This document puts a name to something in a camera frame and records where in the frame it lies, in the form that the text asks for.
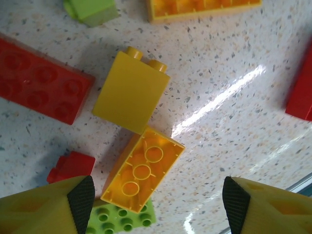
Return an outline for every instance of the yellow plastic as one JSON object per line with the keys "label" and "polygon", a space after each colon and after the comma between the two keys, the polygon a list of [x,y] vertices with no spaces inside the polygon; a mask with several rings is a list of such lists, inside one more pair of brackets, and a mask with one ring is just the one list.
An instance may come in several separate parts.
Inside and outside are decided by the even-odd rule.
{"label": "yellow plastic", "polygon": [[67,194],[85,176],[0,199],[1,234],[76,234]]}
{"label": "yellow plastic", "polygon": [[110,172],[101,199],[139,213],[184,146],[147,127],[135,134]]}
{"label": "yellow plastic", "polygon": [[137,134],[142,134],[170,77],[167,66],[128,47],[119,52],[92,113]]}
{"label": "yellow plastic", "polygon": [[262,5],[262,0],[147,0],[150,23],[230,14]]}
{"label": "yellow plastic", "polygon": [[250,196],[241,234],[312,234],[312,198],[232,177]]}

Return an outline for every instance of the black rubber pad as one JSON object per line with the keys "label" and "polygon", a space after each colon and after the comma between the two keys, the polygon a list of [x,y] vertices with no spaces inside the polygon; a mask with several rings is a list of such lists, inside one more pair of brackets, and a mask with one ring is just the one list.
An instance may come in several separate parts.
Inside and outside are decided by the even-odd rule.
{"label": "black rubber pad", "polygon": [[224,180],[222,199],[232,234],[240,234],[246,218],[250,195],[228,176]]}
{"label": "black rubber pad", "polygon": [[90,175],[86,176],[69,194],[67,195],[69,207],[72,211],[73,219],[78,234],[85,234],[88,226],[90,213],[95,197],[93,179]]}

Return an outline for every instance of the red plastic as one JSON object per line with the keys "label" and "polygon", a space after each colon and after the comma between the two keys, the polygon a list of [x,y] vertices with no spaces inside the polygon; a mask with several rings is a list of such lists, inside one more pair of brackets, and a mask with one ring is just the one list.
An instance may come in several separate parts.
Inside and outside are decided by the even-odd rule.
{"label": "red plastic", "polygon": [[76,176],[89,176],[94,166],[95,158],[72,151],[68,157],[61,156],[55,168],[50,171],[47,182],[55,183]]}
{"label": "red plastic", "polygon": [[297,82],[287,103],[286,113],[312,121],[312,44],[298,72]]}
{"label": "red plastic", "polygon": [[2,98],[73,124],[94,80],[0,39]]}

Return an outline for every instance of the speckled countertop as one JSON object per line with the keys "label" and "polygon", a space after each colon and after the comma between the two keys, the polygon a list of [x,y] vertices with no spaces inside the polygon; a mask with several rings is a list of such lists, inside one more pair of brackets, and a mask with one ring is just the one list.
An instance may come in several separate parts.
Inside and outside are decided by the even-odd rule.
{"label": "speckled countertop", "polygon": [[132,134],[91,109],[114,56],[128,45],[168,64],[171,81],[150,124],[186,146],[153,194],[158,223],[149,233],[225,229],[225,176],[287,188],[310,173],[312,126],[284,109],[312,34],[312,1],[263,1],[243,14],[150,25],[145,1],[117,0],[118,19],[87,28],[61,0],[2,0],[1,33],[97,80],[73,126],[0,98],[0,197],[45,185],[71,150],[96,157],[100,194]]}

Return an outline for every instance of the light green duplo brick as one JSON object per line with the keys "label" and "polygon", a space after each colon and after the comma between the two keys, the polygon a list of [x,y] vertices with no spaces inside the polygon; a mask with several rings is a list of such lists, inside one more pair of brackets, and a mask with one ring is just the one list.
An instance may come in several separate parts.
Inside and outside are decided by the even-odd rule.
{"label": "light green duplo brick", "polygon": [[119,16],[114,0],[64,0],[67,13],[79,22],[96,27]]}
{"label": "light green duplo brick", "polygon": [[149,227],[152,223],[156,223],[156,217],[151,199],[138,214],[105,201],[96,200],[90,214],[86,234],[130,232],[134,228]]}

